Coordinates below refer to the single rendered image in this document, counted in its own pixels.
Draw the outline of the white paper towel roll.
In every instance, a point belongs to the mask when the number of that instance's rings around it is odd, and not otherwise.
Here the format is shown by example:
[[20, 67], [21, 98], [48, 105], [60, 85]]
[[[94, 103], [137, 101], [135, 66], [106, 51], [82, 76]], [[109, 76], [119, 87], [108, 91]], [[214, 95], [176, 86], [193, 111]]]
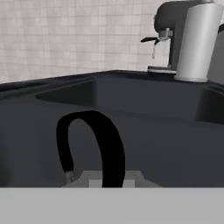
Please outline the white paper towel roll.
[[214, 1], [188, 10], [175, 80], [207, 82], [223, 11]]

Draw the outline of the dark sink basin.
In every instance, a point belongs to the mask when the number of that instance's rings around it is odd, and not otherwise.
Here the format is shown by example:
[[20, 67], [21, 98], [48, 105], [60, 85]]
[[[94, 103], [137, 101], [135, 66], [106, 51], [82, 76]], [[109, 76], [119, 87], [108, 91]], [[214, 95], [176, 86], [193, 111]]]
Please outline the dark sink basin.
[[210, 82], [95, 77], [47, 90], [37, 98], [101, 111], [224, 125], [224, 87]]

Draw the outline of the grey coffee machine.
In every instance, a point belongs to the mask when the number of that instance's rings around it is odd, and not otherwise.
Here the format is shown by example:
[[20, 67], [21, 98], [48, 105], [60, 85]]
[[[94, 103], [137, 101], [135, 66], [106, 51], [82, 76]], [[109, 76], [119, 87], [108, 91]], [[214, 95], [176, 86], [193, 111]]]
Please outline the grey coffee machine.
[[213, 4], [215, 0], [184, 0], [162, 3], [154, 17], [156, 37], [145, 37], [142, 43], [153, 41], [152, 58], [156, 58], [156, 46], [159, 42], [170, 40], [170, 51], [167, 66], [148, 66], [148, 73], [175, 74], [179, 62], [179, 54], [186, 23], [187, 12], [199, 4]]

